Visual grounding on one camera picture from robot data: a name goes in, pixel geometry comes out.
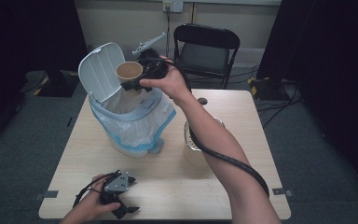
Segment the white lid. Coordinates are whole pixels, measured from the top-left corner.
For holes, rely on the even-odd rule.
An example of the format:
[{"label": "white lid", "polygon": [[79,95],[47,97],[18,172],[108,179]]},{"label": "white lid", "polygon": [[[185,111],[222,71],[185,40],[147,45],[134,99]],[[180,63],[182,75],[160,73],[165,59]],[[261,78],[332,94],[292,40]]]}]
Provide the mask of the white lid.
[{"label": "white lid", "polygon": [[116,68],[124,62],[123,52],[116,43],[107,43],[93,50],[80,62],[78,68],[86,92],[98,102],[109,99],[121,88]]}]

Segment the person's left hand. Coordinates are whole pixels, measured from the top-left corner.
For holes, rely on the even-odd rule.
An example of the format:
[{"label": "person's left hand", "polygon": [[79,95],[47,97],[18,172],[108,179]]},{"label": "person's left hand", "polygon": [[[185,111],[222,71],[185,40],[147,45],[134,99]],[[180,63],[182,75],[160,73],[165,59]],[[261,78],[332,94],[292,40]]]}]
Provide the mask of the person's left hand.
[{"label": "person's left hand", "polygon": [[120,203],[101,204],[100,194],[104,179],[91,185],[89,193],[76,205],[61,221],[64,223],[83,223],[92,221],[94,218],[105,212],[111,212],[120,207]]}]

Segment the gray carpet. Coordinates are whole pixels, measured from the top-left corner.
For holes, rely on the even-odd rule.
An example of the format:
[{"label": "gray carpet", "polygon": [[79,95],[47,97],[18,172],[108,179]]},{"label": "gray carpet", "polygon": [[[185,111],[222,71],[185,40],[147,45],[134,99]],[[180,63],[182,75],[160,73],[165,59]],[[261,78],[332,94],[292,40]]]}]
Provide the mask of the gray carpet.
[{"label": "gray carpet", "polygon": [[[234,68],[232,74],[228,89],[249,90],[245,80],[255,76],[251,68]],[[24,90],[42,76],[43,72],[27,74]],[[192,87],[221,89],[219,81],[205,79],[193,79]],[[290,95],[295,93],[293,85],[286,89]],[[0,133],[0,223],[58,222],[39,218],[41,201],[34,196],[48,189],[86,93],[81,85],[71,98],[32,93],[26,93],[22,109]],[[255,103],[263,109],[281,102]],[[260,111],[262,123],[277,111]],[[282,110],[265,133],[283,187],[294,193],[288,197],[292,216],[283,223],[358,223],[358,176],[324,140],[317,119],[302,102]]]}]

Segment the wall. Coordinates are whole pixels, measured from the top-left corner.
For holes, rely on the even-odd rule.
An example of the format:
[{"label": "wall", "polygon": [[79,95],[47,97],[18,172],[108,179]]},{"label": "wall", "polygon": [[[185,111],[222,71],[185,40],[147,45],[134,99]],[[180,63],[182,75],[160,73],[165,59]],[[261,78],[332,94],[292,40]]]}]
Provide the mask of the wall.
[{"label": "wall", "polygon": [[[115,42],[121,46],[126,60],[140,42],[167,33],[168,20],[160,1],[90,1],[76,0],[76,7],[88,46]],[[170,16],[170,57],[172,34],[186,22],[227,28],[241,40],[236,65],[255,65],[261,60],[279,6],[223,5],[184,2],[183,13]],[[166,39],[153,48],[165,54]]]}]

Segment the black chair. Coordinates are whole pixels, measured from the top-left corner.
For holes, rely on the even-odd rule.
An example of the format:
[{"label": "black chair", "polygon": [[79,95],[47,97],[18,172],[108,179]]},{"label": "black chair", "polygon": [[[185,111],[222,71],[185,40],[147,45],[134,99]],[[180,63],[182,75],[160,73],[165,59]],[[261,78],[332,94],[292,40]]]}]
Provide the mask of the black chair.
[{"label": "black chair", "polygon": [[228,78],[240,47],[240,39],[228,29],[195,23],[178,26],[173,32],[174,60],[184,72],[222,79],[227,88]]}]

